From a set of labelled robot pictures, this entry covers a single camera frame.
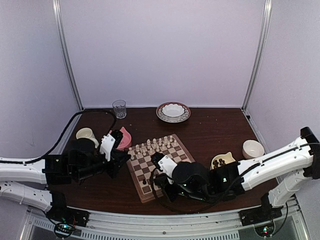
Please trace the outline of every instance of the cup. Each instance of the cup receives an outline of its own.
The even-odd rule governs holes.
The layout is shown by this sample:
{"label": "cup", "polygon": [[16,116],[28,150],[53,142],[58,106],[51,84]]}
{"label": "cup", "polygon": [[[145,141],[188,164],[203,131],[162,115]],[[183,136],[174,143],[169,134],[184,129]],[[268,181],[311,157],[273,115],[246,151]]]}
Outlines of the cup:
{"label": "cup", "polygon": [[75,135],[76,139],[90,139],[92,142],[94,142],[95,148],[99,146],[99,142],[96,139],[94,132],[91,130],[91,128],[85,127],[81,128]]}
{"label": "cup", "polygon": [[113,111],[117,119],[124,119],[127,116],[126,101],[117,100],[112,103]]}
{"label": "cup", "polygon": [[247,140],[242,146],[242,155],[245,159],[255,159],[265,154],[264,147],[255,140]]}

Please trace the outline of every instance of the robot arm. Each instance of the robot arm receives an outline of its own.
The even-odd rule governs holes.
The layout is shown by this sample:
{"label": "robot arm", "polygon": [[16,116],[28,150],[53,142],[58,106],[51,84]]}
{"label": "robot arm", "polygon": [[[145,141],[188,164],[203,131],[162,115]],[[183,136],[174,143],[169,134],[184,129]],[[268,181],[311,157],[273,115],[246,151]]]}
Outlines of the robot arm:
{"label": "robot arm", "polygon": [[[280,217],[283,205],[304,182],[320,178],[319,141],[308,127],[301,130],[300,137],[283,148],[212,170],[197,162],[177,164],[161,153],[152,156],[152,162],[163,172],[155,177],[154,183],[171,202],[181,195],[216,204],[220,198],[223,201],[232,200],[263,182],[289,173],[283,182],[262,197],[260,209],[240,213],[246,219],[242,221],[243,225],[254,224],[270,216]],[[263,216],[258,220],[252,217],[257,214]]]}
{"label": "robot arm", "polygon": [[[122,133],[114,130],[102,138],[99,152],[94,143],[80,138],[71,143],[70,150],[62,155],[47,155],[31,164],[0,163],[0,182],[32,182],[39,184],[70,184],[106,171],[114,178],[119,168],[130,158],[119,151]],[[0,158],[8,162],[28,162],[33,159]]]}
{"label": "robot arm", "polygon": [[[64,219],[64,222],[71,224],[75,221],[78,226],[85,226],[87,222],[84,219],[88,219],[89,213],[68,208],[62,193],[38,190],[18,182],[70,184],[72,179],[79,182],[103,172],[114,178],[130,158],[126,151],[117,150],[122,137],[121,131],[112,131],[102,138],[98,151],[91,140],[79,138],[62,155],[47,155],[30,164],[0,163],[0,197],[41,209],[50,219],[59,222]],[[28,163],[33,159],[0,160]]]}

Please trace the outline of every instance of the white bowl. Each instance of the white bowl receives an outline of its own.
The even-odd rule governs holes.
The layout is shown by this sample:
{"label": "white bowl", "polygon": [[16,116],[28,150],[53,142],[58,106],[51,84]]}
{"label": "white bowl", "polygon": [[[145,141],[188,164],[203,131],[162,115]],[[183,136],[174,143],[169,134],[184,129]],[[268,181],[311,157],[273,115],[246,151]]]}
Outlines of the white bowl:
{"label": "white bowl", "polygon": [[185,113],[185,109],[181,105],[171,103],[169,105],[165,105],[162,108],[162,112],[170,118],[176,118],[182,116],[182,114]]}
{"label": "white bowl", "polygon": [[255,159],[265,154],[264,147],[255,140],[247,140],[243,143],[242,154],[245,159]]}

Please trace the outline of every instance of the bowl rim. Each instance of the bowl rim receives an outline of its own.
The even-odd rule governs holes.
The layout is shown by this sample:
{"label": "bowl rim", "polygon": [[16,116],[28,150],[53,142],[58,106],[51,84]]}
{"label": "bowl rim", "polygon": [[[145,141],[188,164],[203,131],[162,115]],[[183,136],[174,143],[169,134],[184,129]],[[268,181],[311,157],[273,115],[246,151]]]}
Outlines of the bowl rim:
{"label": "bowl rim", "polygon": [[[184,119],[184,120],[178,120],[178,118],[181,117],[183,114],[180,115],[180,116],[174,116],[174,117],[165,115],[164,112],[162,111],[162,108],[165,107],[165,106],[167,106],[167,105],[170,105],[170,104],[177,104],[177,105],[179,105],[179,106],[182,106],[182,107],[184,108],[184,113],[183,113],[183,114],[185,114],[186,112],[188,112],[188,117],[187,117],[186,119]],[[159,112],[161,112],[163,115],[165,115],[165,117],[167,118],[167,120],[162,119],[162,118],[159,116]],[[161,119],[162,121],[164,121],[164,122],[175,124],[175,123],[182,123],[182,122],[186,121],[187,119],[189,119],[190,116],[191,116],[191,110],[190,110],[189,107],[187,107],[185,104],[183,104],[183,103],[181,103],[181,102],[168,101],[168,102],[162,103],[160,106],[157,107],[157,109],[156,109],[156,115],[158,116],[158,118],[160,118],[160,119]]]}

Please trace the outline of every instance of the chessboard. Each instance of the chessboard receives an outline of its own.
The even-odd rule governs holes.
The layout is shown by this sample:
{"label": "chessboard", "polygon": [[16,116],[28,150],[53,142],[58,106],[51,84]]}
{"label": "chessboard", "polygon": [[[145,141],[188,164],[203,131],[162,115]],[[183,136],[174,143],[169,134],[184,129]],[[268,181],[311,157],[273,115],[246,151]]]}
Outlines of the chessboard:
{"label": "chessboard", "polygon": [[[176,163],[181,161],[191,163],[195,161],[176,134],[159,139],[148,139],[144,143],[130,147],[128,154],[131,155],[131,159],[126,164],[142,203],[155,199],[149,178],[151,172],[156,168],[151,162],[151,156],[156,152],[167,155]],[[155,170],[154,176],[160,173],[159,170]],[[154,189],[157,196],[163,195],[161,189],[156,185],[154,185]]]}

